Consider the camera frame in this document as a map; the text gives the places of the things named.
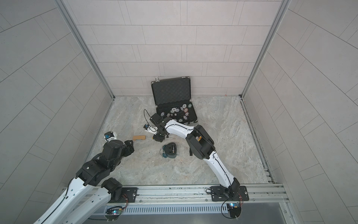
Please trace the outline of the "teal alarm clock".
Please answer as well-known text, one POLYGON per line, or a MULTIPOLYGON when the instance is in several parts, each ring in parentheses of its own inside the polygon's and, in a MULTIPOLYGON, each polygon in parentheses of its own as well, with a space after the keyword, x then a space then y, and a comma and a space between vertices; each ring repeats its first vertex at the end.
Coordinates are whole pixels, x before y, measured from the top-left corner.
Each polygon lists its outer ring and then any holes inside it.
POLYGON ((177 157, 177 146, 176 143, 171 142, 164 145, 159 151, 160 155, 164 158, 174 159, 177 157))

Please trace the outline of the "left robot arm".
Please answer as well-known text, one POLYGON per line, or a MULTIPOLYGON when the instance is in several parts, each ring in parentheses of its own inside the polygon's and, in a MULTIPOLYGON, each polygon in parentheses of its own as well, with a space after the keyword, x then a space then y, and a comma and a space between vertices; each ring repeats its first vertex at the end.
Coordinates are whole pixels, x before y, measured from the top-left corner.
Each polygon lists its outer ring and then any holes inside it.
POLYGON ((134 202, 135 195, 127 193, 119 181, 109 177, 121 160, 133 152, 132 140, 105 143, 103 151, 76 172, 66 190, 35 223, 82 224, 110 201, 125 205, 134 202))

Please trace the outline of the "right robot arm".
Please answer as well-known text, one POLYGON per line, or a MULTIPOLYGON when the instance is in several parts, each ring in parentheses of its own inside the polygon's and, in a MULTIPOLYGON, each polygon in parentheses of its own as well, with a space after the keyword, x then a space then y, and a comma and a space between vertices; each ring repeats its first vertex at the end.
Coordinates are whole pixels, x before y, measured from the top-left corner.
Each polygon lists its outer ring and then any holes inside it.
POLYGON ((239 181, 225 167, 216 152, 213 139, 201 125, 187 126, 170 117, 162 118, 158 114, 154 114, 150 121, 154 126, 147 123, 144 125, 144 129, 153 134, 155 141, 162 142, 170 134, 177 135, 187 141, 190 155, 206 162, 219 180, 223 191, 222 193, 214 191, 214 194, 224 197, 226 200, 244 200, 239 192, 239 181))

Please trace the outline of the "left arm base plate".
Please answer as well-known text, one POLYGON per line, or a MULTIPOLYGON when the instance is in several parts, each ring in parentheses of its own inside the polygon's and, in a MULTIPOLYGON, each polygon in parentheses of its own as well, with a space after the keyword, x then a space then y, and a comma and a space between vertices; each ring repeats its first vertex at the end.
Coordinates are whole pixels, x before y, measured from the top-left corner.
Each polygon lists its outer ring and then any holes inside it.
POLYGON ((134 203, 136 201, 138 188, 136 187, 124 187, 114 190, 111 193, 111 199, 109 203, 134 203))

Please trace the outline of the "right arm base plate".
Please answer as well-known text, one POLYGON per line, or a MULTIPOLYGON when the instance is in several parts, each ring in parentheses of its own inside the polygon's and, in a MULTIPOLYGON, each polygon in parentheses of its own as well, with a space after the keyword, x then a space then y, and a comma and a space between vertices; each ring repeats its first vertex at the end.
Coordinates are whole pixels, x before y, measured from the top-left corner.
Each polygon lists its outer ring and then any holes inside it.
POLYGON ((222 186, 211 186, 209 188, 213 202, 228 201, 249 201, 249 195, 246 186, 241 185, 235 190, 227 189, 222 186))

